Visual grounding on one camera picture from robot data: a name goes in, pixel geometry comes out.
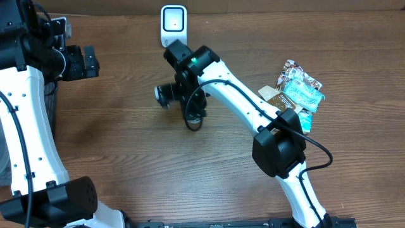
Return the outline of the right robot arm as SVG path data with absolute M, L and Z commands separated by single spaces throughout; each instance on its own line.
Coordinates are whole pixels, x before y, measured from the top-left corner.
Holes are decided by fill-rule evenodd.
M 183 42 L 169 44 L 164 59 L 175 71 L 175 84 L 156 90 L 161 106 L 180 102 L 187 127 L 206 116 L 206 98 L 222 102 L 253 137 L 252 157 L 257 166 L 280 183 L 299 227 L 329 227 L 329 214 L 310 183 L 304 151 L 307 143 L 325 147 L 305 136 L 298 114 L 259 98 L 235 77 L 225 62 L 207 46 L 192 51 Z

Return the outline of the beige brown snack pouch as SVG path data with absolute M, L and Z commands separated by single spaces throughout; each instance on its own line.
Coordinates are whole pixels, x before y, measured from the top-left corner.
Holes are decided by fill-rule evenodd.
M 291 100 L 288 95 L 283 92 L 284 87 L 288 82 L 293 79 L 299 79 L 306 85 L 313 87 L 317 91 L 323 87 L 323 84 L 306 73 L 303 68 L 294 60 L 287 60 L 283 66 L 280 76 L 277 79 L 275 88 L 268 85 L 262 87 L 258 92 L 259 95 L 270 105 L 275 106 L 281 111 L 285 111 L 287 108 L 291 108 L 296 113 L 299 113 L 302 106 L 296 104 Z

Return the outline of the teal snack packet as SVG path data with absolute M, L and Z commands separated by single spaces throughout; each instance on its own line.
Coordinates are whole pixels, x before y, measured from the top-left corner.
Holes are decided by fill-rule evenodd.
M 310 112 L 317 112 L 318 106 L 325 96 L 299 79 L 293 79 L 286 84 L 283 92 L 296 104 Z

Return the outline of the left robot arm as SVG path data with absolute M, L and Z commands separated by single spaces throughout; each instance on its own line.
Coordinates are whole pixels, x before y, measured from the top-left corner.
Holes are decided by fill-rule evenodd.
M 1 2 L 1 124 L 13 197 L 1 215 L 25 227 L 129 227 L 97 197 L 89 177 L 70 179 L 46 111 L 47 84 L 97 77 L 92 46 L 67 45 L 68 20 L 33 1 Z

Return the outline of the teal tissue pack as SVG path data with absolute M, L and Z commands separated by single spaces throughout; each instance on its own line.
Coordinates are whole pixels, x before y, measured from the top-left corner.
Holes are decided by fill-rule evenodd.
M 311 132 L 312 122 L 313 122 L 313 114 L 308 111 L 302 109 L 298 113 L 298 117 L 300 119 L 301 128 L 304 134 L 308 134 Z

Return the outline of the green lid jar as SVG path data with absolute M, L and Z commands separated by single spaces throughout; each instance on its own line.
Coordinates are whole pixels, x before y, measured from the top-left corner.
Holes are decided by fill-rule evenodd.
M 187 120 L 188 124 L 201 124 L 202 118 L 190 118 Z

